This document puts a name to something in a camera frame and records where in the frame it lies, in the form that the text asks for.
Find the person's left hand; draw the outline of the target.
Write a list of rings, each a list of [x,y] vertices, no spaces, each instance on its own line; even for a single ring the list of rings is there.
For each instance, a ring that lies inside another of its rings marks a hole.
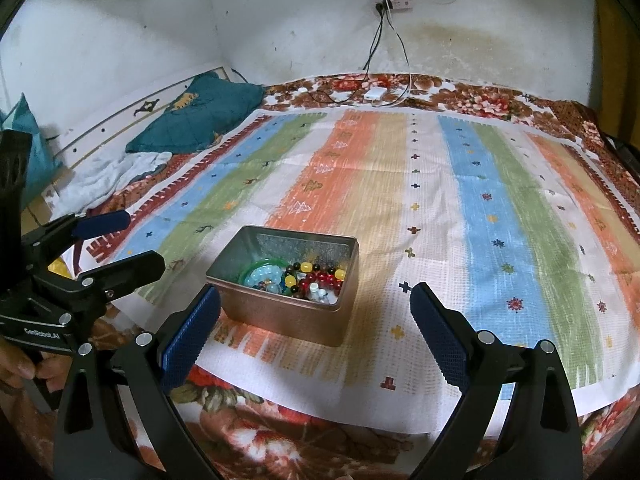
[[[21,389],[25,380],[41,379],[49,392],[64,388],[72,359],[69,356],[43,352],[42,360],[35,364],[21,349],[1,339],[1,385]]]

